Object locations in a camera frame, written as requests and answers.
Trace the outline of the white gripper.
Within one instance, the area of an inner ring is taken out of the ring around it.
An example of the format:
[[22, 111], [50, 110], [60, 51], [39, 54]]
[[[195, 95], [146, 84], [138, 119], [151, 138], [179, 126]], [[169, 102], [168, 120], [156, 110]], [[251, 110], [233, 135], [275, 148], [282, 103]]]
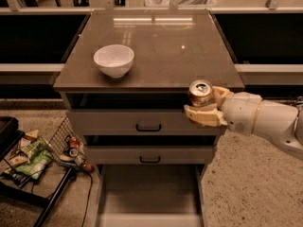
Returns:
[[213, 86], [217, 108], [192, 107], [185, 105], [184, 110], [188, 119], [203, 126], [228, 126], [232, 132], [249, 136], [253, 129], [253, 120], [257, 113], [261, 96], [246, 92], [234, 94], [229, 89]]

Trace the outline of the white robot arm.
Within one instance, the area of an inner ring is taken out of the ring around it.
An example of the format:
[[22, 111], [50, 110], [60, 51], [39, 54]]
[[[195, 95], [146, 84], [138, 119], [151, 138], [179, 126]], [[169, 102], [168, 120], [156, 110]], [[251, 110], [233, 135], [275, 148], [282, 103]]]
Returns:
[[232, 93], [214, 86], [202, 93], [189, 93], [192, 105], [185, 105], [187, 118], [202, 126], [226, 126], [245, 136], [254, 134], [274, 147], [303, 159], [302, 111], [246, 92]]

